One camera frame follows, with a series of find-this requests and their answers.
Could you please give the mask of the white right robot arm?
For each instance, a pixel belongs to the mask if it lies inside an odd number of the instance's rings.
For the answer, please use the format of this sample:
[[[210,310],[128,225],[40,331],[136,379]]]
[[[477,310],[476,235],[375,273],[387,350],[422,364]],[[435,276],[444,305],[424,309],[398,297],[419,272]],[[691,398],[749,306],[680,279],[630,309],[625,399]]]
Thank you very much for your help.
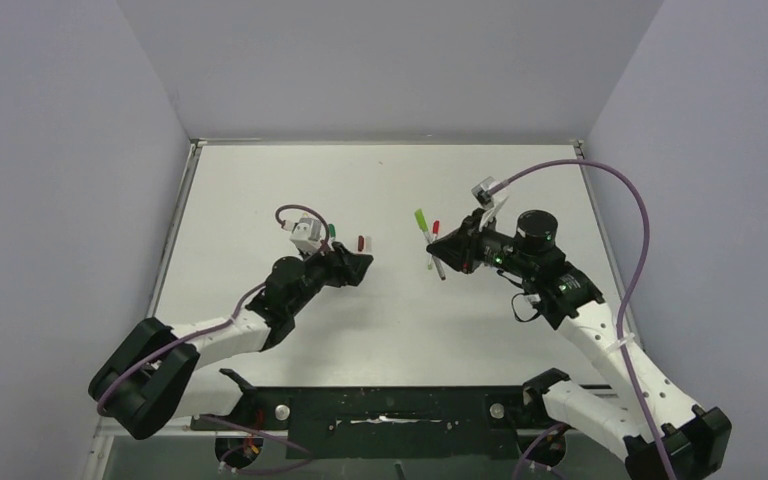
[[[590,361],[617,397],[605,401],[553,368],[524,383],[525,407],[608,449],[632,479],[705,479],[717,472],[730,419],[684,393],[618,324],[602,292],[557,247],[557,219],[527,211],[508,236],[484,217],[475,210],[456,230],[429,240],[427,252],[464,274],[487,266],[517,278],[536,315]]]

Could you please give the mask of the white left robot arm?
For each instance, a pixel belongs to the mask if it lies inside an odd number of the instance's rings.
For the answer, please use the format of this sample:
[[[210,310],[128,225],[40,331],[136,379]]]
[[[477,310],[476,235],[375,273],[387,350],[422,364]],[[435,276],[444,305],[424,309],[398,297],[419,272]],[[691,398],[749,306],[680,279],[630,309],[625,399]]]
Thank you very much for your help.
[[[88,393],[100,415],[115,419],[136,440],[153,436],[170,420],[201,414],[225,416],[242,399],[240,376],[210,365],[280,344],[296,316],[323,288],[357,287],[374,262],[340,242],[328,250],[276,260],[264,281],[238,300],[227,317],[167,325],[141,320],[94,375]],[[202,372],[231,387],[199,394]]]

